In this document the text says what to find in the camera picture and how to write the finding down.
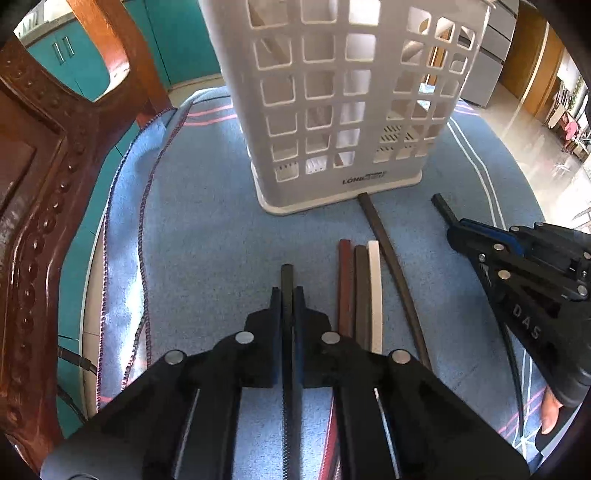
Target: blue rug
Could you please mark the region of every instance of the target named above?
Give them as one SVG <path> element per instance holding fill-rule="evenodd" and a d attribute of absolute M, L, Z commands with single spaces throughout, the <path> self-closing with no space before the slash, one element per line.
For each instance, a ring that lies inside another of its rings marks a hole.
<path fill-rule="evenodd" d="M 109 274 L 116 273 L 109 250 L 131 252 L 139 239 L 145 268 L 143 275 L 134 267 L 125 279 L 107 282 L 107 299 L 128 307 L 112 312 L 109 300 L 105 304 L 98 392 L 104 401 L 127 382 L 134 337 L 146 335 L 148 361 L 150 354 L 155 359 L 173 348 L 188 354 L 210 349 L 241 330 L 248 313 L 268 304 L 283 263 L 294 264 L 307 304 L 327 313 L 334 324 L 338 240 L 365 245 L 373 239 L 355 200 L 286 217 L 265 213 L 230 104 L 224 88 L 197 93 L 174 113 L 165 132 L 164 124 L 156 122 L 140 135 L 138 140 L 151 139 L 150 148 L 133 145 L 124 159 L 120 178 L 135 179 L 144 192 L 143 222 L 139 228 L 141 194 L 118 190 L 124 181 L 117 180 L 111 208 L 130 202 L 137 207 L 126 223 L 126 245 L 106 233 L 106 266 Z M 198 114 L 199 121 L 190 118 L 194 125 L 184 125 L 187 113 Z M 137 178 L 136 170 L 141 171 Z M 149 170 L 151 181 L 146 179 Z M 496 320 L 469 262 L 447 244 L 446 226 L 430 202 L 435 193 L 442 193 L 460 218 L 507 228 L 543 220 L 511 154 L 464 102 L 438 138 L 422 181 L 372 199 L 407 276 L 434 372 L 530 458 L 534 438 L 517 438 L 517 404 Z M 114 218 L 108 216 L 107 226 Z M 405 348 L 415 353 L 383 263 L 382 281 L 384 352 Z M 134 301 L 130 286 L 137 292 Z M 130 309 L 130 304 L 137 308 Z M 527 437 L 540 425 L 544 381 L 518 342 L 515 351 L 527 402 Z M 245 392 L 235 478 L 250 478 L 253 472 L 259 478 L 281 475 L 281 455 L 268 454 L 280 453 L 278 395 L 278 390 Z M 303 478 L 317 478 L 329 404 L 330 391 L 306 392 Z"/>

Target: wooden chair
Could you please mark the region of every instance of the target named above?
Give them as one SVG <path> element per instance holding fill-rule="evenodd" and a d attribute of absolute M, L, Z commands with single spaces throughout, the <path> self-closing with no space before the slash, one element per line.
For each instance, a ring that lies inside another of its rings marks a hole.
<path fill-rule="evenodd" d="M 171 108 L 121 1 L 69 4 L 111 77 L 96 102 L 58 82 L 16 36 L 0 50 L 0 430 L 37 472 L 63 438 L 56 371 L 64 257 L 107 153 L 136 119 L 143 127 Z"/>

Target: black rubber strip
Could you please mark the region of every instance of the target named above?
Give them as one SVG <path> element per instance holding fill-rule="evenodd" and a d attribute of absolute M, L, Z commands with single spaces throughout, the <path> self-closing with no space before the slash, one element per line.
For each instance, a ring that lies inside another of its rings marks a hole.
<path fill-rule="evenodd" d="M 446 221 L 448 226 L 451 227 L 457 225 L 458 221 L 456 214 L 453 213 L 453 210 L 447 204 L 441 193 L 436 193 L 435 195 L 433 195 L 433 197 L 431 197 L 431 202 L 433 203 L 433 205 L 435 205 L 435 208 Z M 521 378 L 519 377 L 519 369 L 517 367 L 515 349 L 513 348 L 513 343 L 511 342 L 511 336 L 509 335 L 509 330 L 507 326 L 499 322 L 499 320 L 497 320 L 497 323 L 499 325 L 499 332 L 501 333 L 503 344 L 505 345 L 507 360 L 509 360 L 511 376 L 513 377 L 513 387 L 515 389 L 515 399 L 517 401 L 517 415 L 519 417 L 519 435 L 523 437 L 525 429 L 525 418 L 523 412 L 523 392 L 521 391 Z"/>
<path fill-rule="evenodd" d="M 337 329 L 341 335 L 353 338 L 353 250 L 351 240 L 339 241 L 339 311 Z"/>
<path fill-rule="evenodd" d="M 525 429 L 525 417 L 523 413 L 523 393 L 521 392 L 521 379 L 519 378 L 519 369 L 517 368 L 517 359 L 515 357 L 515 350 L 509 335 L 509 327 L 499 320 L 496 321 L 499 325 L 499 332 L 503 344 L 505 345 L 505 352 L 507 353 L 507 360 L 509 360 L 509 368 L 511 369 L 511 376 L 513 377 L 513 388 L 515 389 L 515 399 L 517 400 L 517 415 L 519 418 L 519 436 L 523 437 Z"/>
<path fill-rule="evenodd" d="M 373 230 L 374 235 L 379 242 L 379 246 L 382 249 L 382 253 L 384 254 L 386 265 L 388 266 L 390 274 L 394 279 L 394 284 L 398 289 L 398 294 L 400 295 L 400 300 L 402 301 L 402 307 L 404 308 L 408 326 L 410 327 L 414 344 L 417 348 L 418 358 L 426 368 L 432 371 L 433 368 L 431 367 L 431 360 L 429 358 L 429 352 L 427 350 L 427 344 L 425 343 L 425 337 L 423 335 L 421 323 L 418 320 L 417 309 L 414 306 L 413 297 L 408 288 L 402 267 L 398 262 L 392 242 L 388 237 L 386 229 L 384 228 L 384 224 L 380 220 L 378 212 L 375 209 L 369 195 L 367 193 L 362 193 L 357 196 L 357 200 L 359 201 L 365 217 L 369 222 L 369 226 Z"/>
<path fill-rule="evenodd" d="M 355 247 L 355 340 L 364 350 L 371 349 L 369 255 L 367 247 Z"/>
<path fill-rule="evenodd" d="M 299 478 L 301 400 L 295 378 L 294 321 L 293 321 L 294 267 L 281 266 L 281 365 L 283 383 L 283 452 L 284 480 Z"/>
<path fill-rule="evenodd" d="M 457 217 L 455 213 L 453 213 L 453 210 L 449 208 L 449 205 L 443 199 L 441 193 L 436 193 L 433 195 L 433 197 L 431 197 L 431 202 L 433 205 L 435 205 L 435 208 L 449 226 L 457 224 Z"/>
<path fill-rule="evenodd" d="M 84 425 L 88 421 L 82 413 L 81 409 L 79 409 L 76 403 L 74 403 L 74 399 L 66 390 L 64 390 L 60 386 L 60 384 L 57 384 L 57 396 L 60 397 L 64 401 L 64 403 L 74 411 L 82 425 Z"/>
<path fill-rule="evenodd" d="M 76 365 L 77 367 L 81 367 L 83 370 L 88 372 L 94 373 L 96 375 L 96 365 L 93 364 L 87 358 L 78 355 L 77 353 L 68 350 L 67 348 L 63 348 L 62 346 L 57 347 L 57 356 L 66 362 Z"/>

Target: finger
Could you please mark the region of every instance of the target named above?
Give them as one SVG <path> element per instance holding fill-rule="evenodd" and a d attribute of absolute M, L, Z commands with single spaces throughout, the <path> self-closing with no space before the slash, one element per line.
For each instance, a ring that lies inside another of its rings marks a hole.
<path fill-rule="evenodd" d="M 562 407 L 562 403 L 556 399 L 550 390 L 550 387 L 546 387 L 541 407 L 542 435 L 547 435 L 554 429 L 554 427 L 556 427 L 556 423 L 558 422 L 558 411 L 560 407 Z"/>

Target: screw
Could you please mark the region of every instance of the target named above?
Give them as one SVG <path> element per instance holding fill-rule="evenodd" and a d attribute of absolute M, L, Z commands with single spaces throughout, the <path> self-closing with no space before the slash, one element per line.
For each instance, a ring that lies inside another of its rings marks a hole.
<path fill-rule="evenodd" d="M 244 331 L 238 332 L 234 338 L 241 345 L 247 345 L 255 339 L 255 336 L 251 332 Z"/>
<path fill-rule="evenodd" d="M 164 361 L 169 365 L 178 365 L 184 360 L 184 353 L 181 350 L 170 350 L 164 355 Z"/>
<path fill-rule="evenodd" d="M 321 338 L 328 345 L 334 345 L 340 342 L 340 335 L 336 332 L 324 332 Z"/>
<path fill-rule="evenodd" d="M 392 352 L 392 360 L 401 365 L 407 364 L 410 362 L 410 353 L 406 350 L 395 350 Z"/>

